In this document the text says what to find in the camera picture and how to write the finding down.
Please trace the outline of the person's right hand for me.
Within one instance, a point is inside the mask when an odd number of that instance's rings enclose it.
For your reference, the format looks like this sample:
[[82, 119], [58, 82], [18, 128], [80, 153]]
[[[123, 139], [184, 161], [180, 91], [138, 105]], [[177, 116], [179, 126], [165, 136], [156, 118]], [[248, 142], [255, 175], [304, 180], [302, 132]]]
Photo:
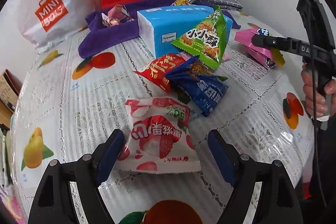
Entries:
[[[313, 78], [312, 75], [309, 73], [309, 71], [306, 69], [303, 69], [301, 71], [301, 77], [304, 83], [303, 92], [305, 94], [305, 109], [308, 114], [313, 115], [314, 114]], [[329, 112], [331, 117], [335, 114], [335, 88], [336, 88], [335, 79], [329, 81], [324, 88], [325, 94], [331, 95], [330, 106], [327, 106], [326, 99], [323, 95], [319, 93], [315, 94], [316, 117], [321, 118], [327, 112]]]

